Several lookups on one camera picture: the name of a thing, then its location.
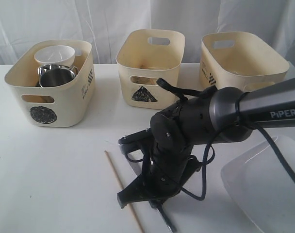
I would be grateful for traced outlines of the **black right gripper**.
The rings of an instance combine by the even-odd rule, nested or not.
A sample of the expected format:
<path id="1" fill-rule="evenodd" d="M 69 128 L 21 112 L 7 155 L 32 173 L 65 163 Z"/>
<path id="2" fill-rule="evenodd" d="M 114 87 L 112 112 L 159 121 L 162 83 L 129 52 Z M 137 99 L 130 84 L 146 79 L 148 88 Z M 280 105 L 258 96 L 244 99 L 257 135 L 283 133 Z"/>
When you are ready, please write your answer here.
<path id="1" fill-rule="evenodd" d="M 201 169 L 201 162 L 189 152 L 178 155 L 144 150 L 143 155 L 142 172 L 117 194 L 121 208 L 134 202 L 167 200 Z"/>

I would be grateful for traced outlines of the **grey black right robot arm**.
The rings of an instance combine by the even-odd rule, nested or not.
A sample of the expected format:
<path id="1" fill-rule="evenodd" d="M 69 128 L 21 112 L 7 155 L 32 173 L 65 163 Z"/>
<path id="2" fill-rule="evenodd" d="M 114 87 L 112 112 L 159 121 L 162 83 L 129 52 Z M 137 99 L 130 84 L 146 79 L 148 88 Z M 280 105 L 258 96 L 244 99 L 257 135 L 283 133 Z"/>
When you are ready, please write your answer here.
<path id="1" fill-rule="evenodd" d="M 119 139 L 124 156 L 140 150 L 142 170 L 117 194 L 121 207 L 142 201 L 164 203 L 184 191 L 184 184 L 202 173 L 202 194 L 207 191 L 207 165 L 215 157 L 214 143 L 242 142 L 253 130 L 262 133 L 295 184 L 295 172 L 267 133 L 268 128 L 295 127 L 295 78 L 244 92 L 236 87 L 211 86 L 203 91 L 157 84 L 178 101 L 157 112 L 150 127 Z"/>

